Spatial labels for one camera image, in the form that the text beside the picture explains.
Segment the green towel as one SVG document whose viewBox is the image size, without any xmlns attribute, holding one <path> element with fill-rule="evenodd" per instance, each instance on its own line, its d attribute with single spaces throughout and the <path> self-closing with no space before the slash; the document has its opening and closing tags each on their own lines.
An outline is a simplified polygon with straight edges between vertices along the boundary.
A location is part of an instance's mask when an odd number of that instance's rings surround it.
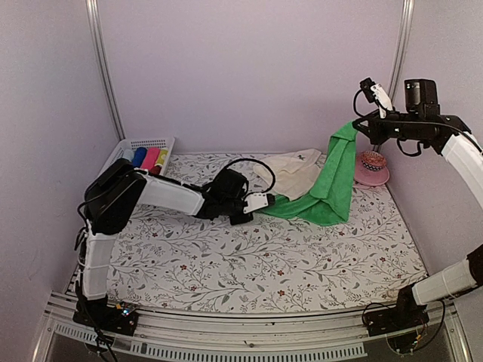
<svg viewBox="0 0 483 362">
<path fill-rule="evenodd" d="M 352 203 L 357 133 L 350 122 L 342 126 L 329 140 L 324 165 L 313 187 L 294 201 L 277 196 L 275 204 L 261 213 L 281 219 L 299 218 L 321 226 L 347 222 Z"/>
</svg>

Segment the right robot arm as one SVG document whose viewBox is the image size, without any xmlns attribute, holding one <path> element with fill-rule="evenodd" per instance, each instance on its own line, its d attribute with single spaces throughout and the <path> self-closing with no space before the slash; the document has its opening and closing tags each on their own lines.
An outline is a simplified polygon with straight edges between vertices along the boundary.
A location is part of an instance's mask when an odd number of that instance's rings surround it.
<svg viewBox="0 0 483 362">
<path fill-rule="evenodd" d="M 417 150 L 414 157 L 424 149 L 432 149 L 458 173 L 475 202 L 482 202 L 482 149 L 467 125 L 456 115 L 424 115 L 423 113 L 387 112 L 380 117 L 372 112 L 353 121 L 352 126 L 363 133 L 371 144 L 379 146 L 390 139 L 398 145 L 414 141 Z M 403 164 L 392 166 L 389 191 L 410 222 L 409 206 L 420 206 L 428 211 L 435 208 L 435 219 L 444 222 L 463 209 L 457 200 L 462 187 L 450 185 L 437 167 L 429 167 L 428 177 L 417 176 Z M 405 329 L 418 319 L 418 305 L 474 290 L 482 285 L 482 249 L 471 252 L 463 260 L 414 283 L 406 291 L 409 299 L 394 307 L 390 322 L 395 328 Z"/>
</svg>

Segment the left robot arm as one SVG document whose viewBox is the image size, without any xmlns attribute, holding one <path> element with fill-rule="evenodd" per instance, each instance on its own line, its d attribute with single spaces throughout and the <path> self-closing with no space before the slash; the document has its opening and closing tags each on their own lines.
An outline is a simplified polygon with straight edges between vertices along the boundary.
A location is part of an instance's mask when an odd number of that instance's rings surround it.
<svg viewBox="0 0 483 362">
<path fill-rule="evenodd" d="M 106 297 L 106 279 L 113 245 L 134 209 L 149 205 L 199 219 L 228 216 L 231 223 L 251 220 L 258 196 L 248 193 L 248 181 L 224 168 L 203 186 L 185 184 L 118 159 L 88 187 L 79 211 L 85 221 L 79 260 L 83 315 L 95 327 L 106 327 L 112 311 L 99 299 Z"/>
</svg>

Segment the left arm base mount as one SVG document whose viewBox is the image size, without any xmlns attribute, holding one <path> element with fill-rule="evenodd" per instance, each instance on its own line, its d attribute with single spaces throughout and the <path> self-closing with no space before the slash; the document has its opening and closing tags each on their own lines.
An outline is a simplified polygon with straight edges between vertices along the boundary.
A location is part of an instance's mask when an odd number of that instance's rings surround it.
<svg viewBox="0 0 483 362">
<path fill-rule="evenodd" d="M 72 320 L 86 327 L 96 328 L 103 332 L 133 336 L 137 328 L 139 314 L 133 311 L 125 314 L 121 309 L 101 302 L 78 302 Z"/>
</svg>

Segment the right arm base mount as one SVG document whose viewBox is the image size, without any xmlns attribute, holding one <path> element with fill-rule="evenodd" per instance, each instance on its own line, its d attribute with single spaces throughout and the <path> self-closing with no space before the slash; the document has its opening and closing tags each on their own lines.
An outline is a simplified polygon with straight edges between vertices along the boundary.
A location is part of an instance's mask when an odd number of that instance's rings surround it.
<svg viewBox="0 0 483 362">
<path fill-rule="evenodd" d="M 396 354 L 416 351 L 429 323 L 426 306 L 417 305 L 409 297 L 398 297 L 395 306 L 371 303 L 361 316 L 369 336 L 381 336 L 412 329 L 408 333 L 390 336 L 386 341 Z"/>
</svg>

